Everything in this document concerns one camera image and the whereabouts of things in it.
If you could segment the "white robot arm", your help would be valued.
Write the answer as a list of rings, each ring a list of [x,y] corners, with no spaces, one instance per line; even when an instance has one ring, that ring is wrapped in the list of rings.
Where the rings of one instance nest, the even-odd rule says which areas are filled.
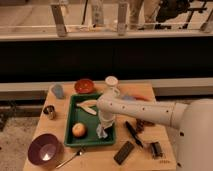
[[[123,100],[117,88],[97,100],[101,124],[107,127],[123,114],[179,131],[176,171],[213,171],[213,99],[190,104]]]

